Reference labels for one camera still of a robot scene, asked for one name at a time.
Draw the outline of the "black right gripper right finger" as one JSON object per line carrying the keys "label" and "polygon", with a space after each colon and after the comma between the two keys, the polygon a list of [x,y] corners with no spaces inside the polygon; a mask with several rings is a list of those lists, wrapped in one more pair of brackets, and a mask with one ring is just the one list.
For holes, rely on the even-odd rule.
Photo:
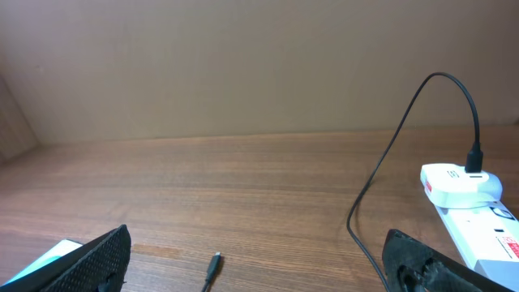
{"label": "black right gripper right finger", "polygon": [[382,260],[391,292],[508,290],[396,229],[387,234]]}

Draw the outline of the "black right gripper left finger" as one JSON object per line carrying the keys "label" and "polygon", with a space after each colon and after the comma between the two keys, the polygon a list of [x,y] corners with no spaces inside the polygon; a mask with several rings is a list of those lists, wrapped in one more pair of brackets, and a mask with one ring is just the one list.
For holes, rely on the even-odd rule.
{"label": "black right gripper left finger", "polygon": [[25,277],[1,292],[119,292],[131,258],[131,236],[120,225]]}

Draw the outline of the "white power strip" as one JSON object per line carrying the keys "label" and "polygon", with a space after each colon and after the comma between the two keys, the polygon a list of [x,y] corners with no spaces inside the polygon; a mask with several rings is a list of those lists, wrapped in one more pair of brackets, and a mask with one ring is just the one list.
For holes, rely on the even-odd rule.
{"label": "white power strip", "polygon": [[518,218],[488,193],[426,195],[465,265],[517,291]]}

